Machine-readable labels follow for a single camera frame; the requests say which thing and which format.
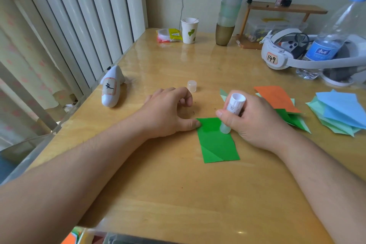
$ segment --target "plastic bag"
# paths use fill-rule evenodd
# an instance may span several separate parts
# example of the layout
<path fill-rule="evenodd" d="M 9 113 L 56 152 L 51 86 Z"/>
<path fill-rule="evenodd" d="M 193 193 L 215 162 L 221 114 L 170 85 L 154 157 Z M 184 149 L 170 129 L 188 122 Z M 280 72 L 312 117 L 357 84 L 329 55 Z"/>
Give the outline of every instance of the plastic bag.
<path fill-rule="evenodd" d="M 159 43 L 170 43 L 183 41 L 181 32 L 178 29 L 159 29 L 156 31 Z"/>

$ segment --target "curtain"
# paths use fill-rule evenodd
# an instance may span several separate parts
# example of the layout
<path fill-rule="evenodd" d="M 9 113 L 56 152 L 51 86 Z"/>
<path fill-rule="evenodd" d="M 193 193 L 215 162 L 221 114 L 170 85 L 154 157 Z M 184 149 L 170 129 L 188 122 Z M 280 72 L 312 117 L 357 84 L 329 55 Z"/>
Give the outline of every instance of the curtain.
<path fill-rule="evenodd" d="M 0 0 L 0 62 L 17 80 L 9 87 L 0 77 L 1 151 L 49 132 L 12 87 L 22 85 L 55 121 L 76 98 L 13 0 Z"/>

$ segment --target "white paper cup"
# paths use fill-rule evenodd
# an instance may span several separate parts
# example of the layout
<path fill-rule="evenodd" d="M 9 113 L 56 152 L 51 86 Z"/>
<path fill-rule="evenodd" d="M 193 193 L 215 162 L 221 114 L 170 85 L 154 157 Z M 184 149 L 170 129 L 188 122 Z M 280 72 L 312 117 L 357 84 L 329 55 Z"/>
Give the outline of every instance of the white paper cup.
<path fill-rule="evenodd" d="M 196 40 L 198 18 L 187 17 L 181 20 L 183 43 L 192 44 Z"/>

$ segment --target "number label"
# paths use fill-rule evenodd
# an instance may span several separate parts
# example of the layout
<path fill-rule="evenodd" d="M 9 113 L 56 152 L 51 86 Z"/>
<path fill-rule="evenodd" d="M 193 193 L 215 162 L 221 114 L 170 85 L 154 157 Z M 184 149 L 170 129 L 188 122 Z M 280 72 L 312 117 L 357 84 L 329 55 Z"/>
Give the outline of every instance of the number label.
<path fill-rule="evenodd" d="M 278 63 L 277 56 L 272 54 L 271 52 L 267 52 L 267 61 L 274 65 L 277 65 Z"/>

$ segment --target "glue stick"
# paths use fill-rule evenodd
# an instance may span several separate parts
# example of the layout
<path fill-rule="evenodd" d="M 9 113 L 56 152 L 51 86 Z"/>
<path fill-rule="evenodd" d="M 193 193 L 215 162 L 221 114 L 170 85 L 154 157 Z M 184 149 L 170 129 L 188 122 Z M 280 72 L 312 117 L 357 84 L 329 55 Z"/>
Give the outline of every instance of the glue stick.
<path fill-rule="evenodd" d="M 234 113 L 235 115 L 239 115 L 241 109 L 243 108 L 245 100 L 246 98 L 242 94 L 238 93 L 232 94 L 226 110 L 230 111 L 231 113 Z M 224 134 L 228 134 L 231 131 L 231 128 L 229 126 L 226 126 L 223 122 L 221 122 L 220 131 Z"/>

